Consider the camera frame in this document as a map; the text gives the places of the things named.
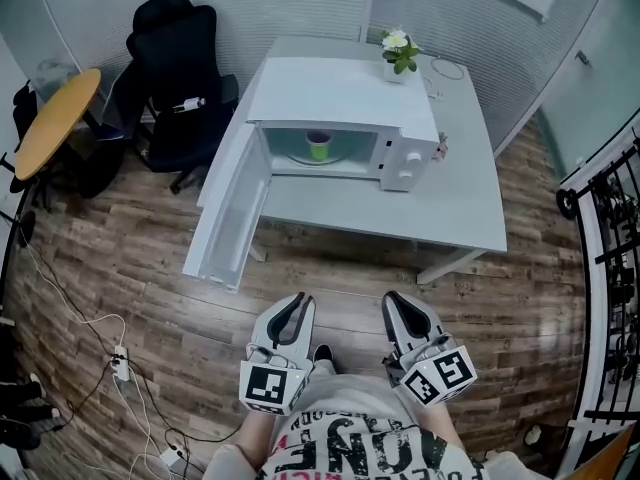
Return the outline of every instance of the glass door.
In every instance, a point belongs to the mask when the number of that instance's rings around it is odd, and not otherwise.
[[[640,107],[640,0],[607,0],[580,54],[538,113],[560,178],[589,160]]]

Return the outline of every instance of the potted plant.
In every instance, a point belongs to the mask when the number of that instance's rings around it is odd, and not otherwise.
[[[384,49],[382,58],[385,60],[385,80],[405,83],[411,73],[415,73],[418,69],[413,57],[420,53],[420,48],[411,40],[409,34],[401,29],[383,30],[382,48]]]

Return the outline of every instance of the door frame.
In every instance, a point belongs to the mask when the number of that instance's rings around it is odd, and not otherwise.
[[[593,6],[593,9],[591,10],[591,14],[589,14],[589,18],[587,18],[587,21],[585,22],[584,26],[582,27],[582,30],[578,34],[578,37],[573,43],[573,46],[571,46],[565,58],[562,59],[562,62],[560,62],[560,65],[558,66],[556,71],[553,73],[553,75],[551,76],[547,84],[543,87],[542,91],[540,91],[536,99],[533,100],[533,103],[531,104],[531,106],[527,109],[527,111],[516,123],[513,129],[505,137],[505,139],[494,150],[493,152],[494,158],[497,158],[507,148],[507,146],[511,144],[511,141],[513,141],[513,139],[516,138],[520,130],[524,127],[525,124],[527,124],[527,121],[531,119],[531,116],[533,116],[533,114],[540,108],[540,105],[542,105],[542,102],[549,96],[553,95],[553,92],[557,90],[569,65],[575,62],[575,57],[578,51],[582,47],[589,33],[593,30],[594,24],[596,23],[598,18],[600,18],[600,16],[602,15],[604,6],[607,4],[607,2],[608,0],[598,0],[596,4]]]

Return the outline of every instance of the chair headrest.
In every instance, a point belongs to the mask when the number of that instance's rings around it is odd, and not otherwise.
[[[149,0],[136,9],[133,31],[141,33],[161,27],[191,14],[193,9],[190,0]]]

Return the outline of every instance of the round wooden table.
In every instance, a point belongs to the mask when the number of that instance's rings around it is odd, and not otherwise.
[[[16,177],[27,180],[51,159],[89,108],[100,86],[100,70],[72,78],[42,107],[16,153]]]

